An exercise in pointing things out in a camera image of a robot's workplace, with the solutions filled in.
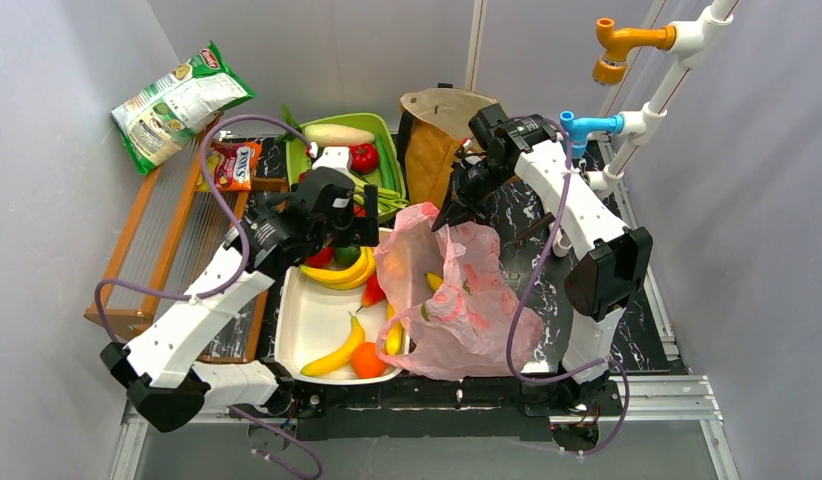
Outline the red tomato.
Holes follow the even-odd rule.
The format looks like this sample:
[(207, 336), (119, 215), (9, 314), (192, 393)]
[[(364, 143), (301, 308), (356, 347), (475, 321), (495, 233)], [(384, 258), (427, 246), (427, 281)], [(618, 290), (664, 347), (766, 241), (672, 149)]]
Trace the red tomato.
[(378, 169), (380, 156), (377, 148), (371, 143), (364, 143), (350, 148), (351, 169), (361, 175), (367, 175)]

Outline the pink plastic grocery bag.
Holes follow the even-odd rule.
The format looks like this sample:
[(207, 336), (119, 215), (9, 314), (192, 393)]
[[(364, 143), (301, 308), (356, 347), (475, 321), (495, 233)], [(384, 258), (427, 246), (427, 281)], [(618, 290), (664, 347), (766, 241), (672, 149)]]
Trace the pink plastic grocery bag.
[[(434, 380), (508, 376), (532, 359), (543, 320), (520, 307), (505, 283), (499, 234), (473, 222), (432, 232), (438, 213), (431, 203), (399, 211), (375, 250), (379, 284), (395, 309), (377, 336), (378, 355)], [(437, 292), (427, 284), (428, 272), (443, 278)], [(403, 352), (386, 355), (384, 342), (396, 321), (404, 329)]]

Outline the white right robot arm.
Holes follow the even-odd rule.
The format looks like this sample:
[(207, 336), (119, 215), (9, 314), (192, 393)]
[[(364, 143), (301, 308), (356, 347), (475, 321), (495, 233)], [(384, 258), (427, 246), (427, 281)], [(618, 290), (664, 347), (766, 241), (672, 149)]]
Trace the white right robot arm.
[(634, 121), (624, 115), (558, 120), (540, 115), (510, 118), (494, 103), (468, 122), (481, 147), (471, 163), (464, 147), (455, 155), (446, 195), (433, 228), (483, 221), (483, 201), (507, 180), (518, 177), (553, 215), (546, 245), (568, 240), (577, 264), (565, 279), (573, 309), (571, 335), (557, 380), (577, 389), (597, 388), (608, 378), (611, 345), (631, 297), (643, 287), (653, 246), (643, 227), (631, 228), (610, 211), (576, 165), (594, 132), (629, 133)]

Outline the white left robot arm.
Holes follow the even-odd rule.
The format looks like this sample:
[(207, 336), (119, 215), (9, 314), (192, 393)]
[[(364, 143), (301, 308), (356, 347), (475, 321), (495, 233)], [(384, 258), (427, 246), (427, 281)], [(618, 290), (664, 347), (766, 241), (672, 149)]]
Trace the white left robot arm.
[(245, 212), (157, 321), (134, 339), (112, 341), (102, 350), (102, 362), (153, 427), (172, 432), (205, 408), (270, 401), (283, 376), (280, 368), (198, 358), (245, 305), (323, 247), (377, 245), (378, 189), (364, 187), (361, 216), (354, 190), (349, 176), (319, 167), (281, 200)]

